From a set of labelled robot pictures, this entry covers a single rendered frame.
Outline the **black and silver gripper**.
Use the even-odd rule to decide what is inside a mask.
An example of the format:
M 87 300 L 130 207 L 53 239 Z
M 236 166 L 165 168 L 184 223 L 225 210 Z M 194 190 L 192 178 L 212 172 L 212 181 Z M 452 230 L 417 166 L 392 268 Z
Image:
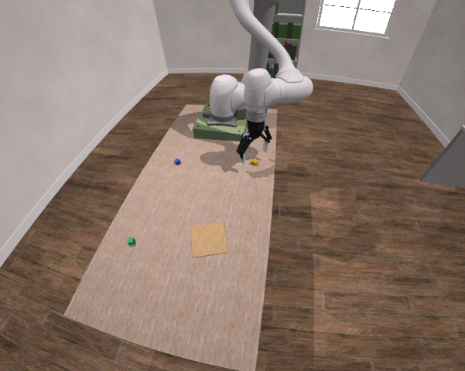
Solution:
M 265 137 L 262 134 L 263 130 L 264 130 L 267 137 Z M 270 132 L 268 130 L 268 126 L 265 125 L 265 121 L 259 122 L 259 123 L 248 121 L 248 133 L 247 134 L 244 134 L 244 133 L 242 134 L 241 141 L 240 141 L 238 149 L 236 151 L 240 155 L 241 163 L 243 165 L 244 165 L 244 160 L 245 160 L 245 152 L 246 152 L 248 146 L 251 144 L 251 142 L 254 141 L 254 139 L 259 138 L 260 136 L 264 139 L 263 151 L 267 153 L 268 152 L 268 143 L 270 143 L 269 140 L 272 140 L 272 136 L 270 135 Z

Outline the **tan mat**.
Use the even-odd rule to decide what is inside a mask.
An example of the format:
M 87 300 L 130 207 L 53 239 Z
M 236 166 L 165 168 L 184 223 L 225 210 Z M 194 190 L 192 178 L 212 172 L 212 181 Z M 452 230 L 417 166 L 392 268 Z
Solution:
M 224 222 L 191 226 L 192 256 L 228 253 Z

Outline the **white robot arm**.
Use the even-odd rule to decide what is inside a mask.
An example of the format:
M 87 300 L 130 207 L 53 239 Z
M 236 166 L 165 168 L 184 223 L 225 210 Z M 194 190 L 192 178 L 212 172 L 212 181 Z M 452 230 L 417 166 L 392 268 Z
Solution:
M 313 92 L 313 83 L 294 67 L 285 48 L 271 34 L 275 0 L 255 0 L 253 14 L 249 0 L 229 1 L 238 21 L 251 34 L 250 71 L 245 72 L 238 84 L 233 76 L 217 76 L 210 88 L 210 111 L 202 115 L 209 118 L 209 126 L 235 128 L 240 107 L 246 105 L 246 118 L 250 122 L 263 122 L 268 106 L 306 99 Z M 268 51 L 279 64 L 275 79 L 266 70 Z

